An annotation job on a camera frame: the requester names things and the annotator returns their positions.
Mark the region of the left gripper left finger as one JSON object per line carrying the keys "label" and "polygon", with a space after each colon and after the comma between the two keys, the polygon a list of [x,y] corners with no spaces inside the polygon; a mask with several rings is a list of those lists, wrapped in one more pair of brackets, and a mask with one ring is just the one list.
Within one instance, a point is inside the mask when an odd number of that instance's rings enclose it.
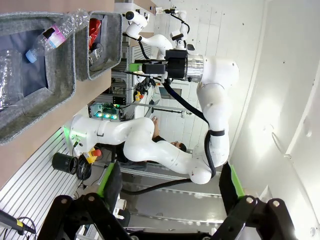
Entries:
{"label": "left gripper left finger", "polygon": [[122,173],[117,162],[105,173],[98,190],[73,199],[57,196],[38,234],[39,240],[75,240],[81,226],[94,225],[104,240],[130,240],[113,211],[122,189]]}

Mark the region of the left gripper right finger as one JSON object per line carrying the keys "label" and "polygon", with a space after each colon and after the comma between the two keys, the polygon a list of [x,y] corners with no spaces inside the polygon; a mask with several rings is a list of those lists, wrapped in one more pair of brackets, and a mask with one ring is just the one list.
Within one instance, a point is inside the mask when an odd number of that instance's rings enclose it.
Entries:
{"label": "left gripper right finger", "polygon": [[255,229],[261,240],[296,240],[296,231],[285,202],[272,198],[263,202],[252,195],[238,194],[239,181],[226,163],[219,178],[219,189],[226,218],[212,235],[213,240],[238,240],[243,230]]}

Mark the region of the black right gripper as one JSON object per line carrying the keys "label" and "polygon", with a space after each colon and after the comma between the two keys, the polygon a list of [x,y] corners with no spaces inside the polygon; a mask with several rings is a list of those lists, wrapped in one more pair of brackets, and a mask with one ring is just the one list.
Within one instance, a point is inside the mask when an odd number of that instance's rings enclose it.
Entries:
{"label": "black right gripper", "polygon": [[144,74],[163,75],[167,71],[172,79],[184,79],[186,77],[188,54],[186,50],[170,49],[165,51],[165,61],[154,59],[136,59],[129,64],[130,72],[143,72]]}

